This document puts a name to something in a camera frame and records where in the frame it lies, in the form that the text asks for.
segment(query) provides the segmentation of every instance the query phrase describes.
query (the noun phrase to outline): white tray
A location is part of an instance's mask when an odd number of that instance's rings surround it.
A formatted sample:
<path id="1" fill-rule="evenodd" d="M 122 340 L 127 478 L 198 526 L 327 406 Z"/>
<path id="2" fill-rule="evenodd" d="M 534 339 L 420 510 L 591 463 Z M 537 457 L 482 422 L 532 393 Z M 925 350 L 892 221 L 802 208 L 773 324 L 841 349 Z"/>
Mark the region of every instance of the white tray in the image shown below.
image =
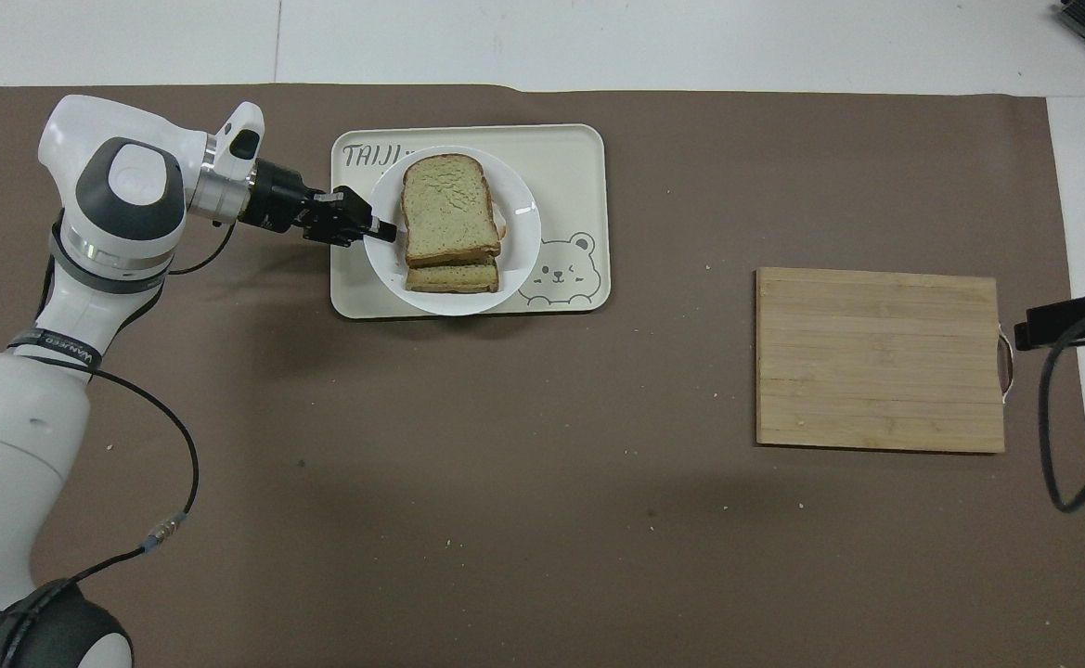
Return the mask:
<path id="1" fill-rule="evenodd" d="M 420 149 L 457 144 L 487 151 L 529 185 L 542 218 L 542 249 L 521 291 L 484 312 L 587 311 L 604 304 L 609 213 L 604 140 L 585 125 L 437 127 L 347 131 L 331 146 L 331 187 L 367 196 L 376 179 Z M 554 281 L 553 269 L 563 271 Z M 418 318 L 424 310 L 398 299 L 376 278 L 363 244 L 331 247 L 331 305 L 346 318 Z"/>

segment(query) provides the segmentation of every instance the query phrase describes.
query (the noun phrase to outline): cartoon bear face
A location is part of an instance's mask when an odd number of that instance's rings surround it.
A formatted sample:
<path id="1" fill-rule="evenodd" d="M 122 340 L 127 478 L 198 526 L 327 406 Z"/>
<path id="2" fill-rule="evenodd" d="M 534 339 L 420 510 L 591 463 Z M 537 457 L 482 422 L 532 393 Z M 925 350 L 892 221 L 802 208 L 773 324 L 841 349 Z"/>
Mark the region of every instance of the cartoon bear face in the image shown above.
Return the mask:
<path id="1" fill-rule="evenodd" d="M 548 305 L 580 299 L 590 304 L 600 288 L 600 272 L 592 261 L 595 249 L 596 240 L 586 232 L 576 232 L 566 241 L 542 241 L 534 271 L 518 292 L 526 304 L 534 299 L 545 299 Z"/>

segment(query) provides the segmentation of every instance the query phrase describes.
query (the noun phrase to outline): brown tablecloth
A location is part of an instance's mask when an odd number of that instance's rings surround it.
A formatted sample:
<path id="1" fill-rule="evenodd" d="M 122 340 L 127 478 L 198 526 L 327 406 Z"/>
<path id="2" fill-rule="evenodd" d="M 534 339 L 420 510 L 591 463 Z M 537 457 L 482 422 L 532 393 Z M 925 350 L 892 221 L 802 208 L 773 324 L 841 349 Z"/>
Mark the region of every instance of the brown tablecloth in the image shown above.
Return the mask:
<path id="1" fill-rule="evenodd" d="M 0 89 L 0 348 L 34 316 L 59 208 L 35 152 L 71 92 Z M 1042 100 L 82 92 L 200 128 L 252 100 L 263 156 L 321 187 L 355 128 L 573 121 L 607 145 L 595 312 L 353 322 L 326 248 L 253 228 L 168 280 L 105 368 L 190 424 L 202 497 L 178 538 L 85 586 L 139 665 L 1085 665 L 1085 511 L 1044 496 L 1043 356 L 1018 357 L 1004 455 L 754 445 L 756 267 L 993 275 L 1005 326 L 1068 297 Z M 178 264 L 219 233 L 191 221 Z M 1059 373 L 1077 483 L 1082 399 Z M 91 394 L 38 581 L 129 549 L 189 485 L 162 415 Z"/>

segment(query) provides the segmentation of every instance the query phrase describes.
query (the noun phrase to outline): bamboo board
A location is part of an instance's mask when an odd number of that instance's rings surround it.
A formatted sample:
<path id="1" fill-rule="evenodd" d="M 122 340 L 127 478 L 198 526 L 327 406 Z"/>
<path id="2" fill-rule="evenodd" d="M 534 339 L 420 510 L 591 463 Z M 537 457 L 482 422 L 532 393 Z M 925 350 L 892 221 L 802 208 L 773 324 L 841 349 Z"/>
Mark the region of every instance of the bamboo board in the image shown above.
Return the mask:
<path id="1" fill-rule="evenodd" d="M 757 440 L 998 453 L 996 280 L 757 270 Z"/>

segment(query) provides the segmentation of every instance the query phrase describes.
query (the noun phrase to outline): bread slice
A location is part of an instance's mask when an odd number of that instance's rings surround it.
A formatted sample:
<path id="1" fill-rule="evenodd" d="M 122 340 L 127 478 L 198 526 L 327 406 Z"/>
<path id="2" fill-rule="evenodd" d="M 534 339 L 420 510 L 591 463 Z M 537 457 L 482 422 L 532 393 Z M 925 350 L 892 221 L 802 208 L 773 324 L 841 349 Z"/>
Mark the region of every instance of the bread slice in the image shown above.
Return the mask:
<path id="1" fill-rule="evenodd" d="M 484 168 L 458 153 L 423 157 L 401 178 L 406 262 L 431 267 L 500 254 Z"/>
<path id="2" fill-rule="evenodd" d="M 410 267 L 406 288 L 416 293 L 495 293 L 500 288 L 497 262 L 486 257 L 472 264 Z"/>

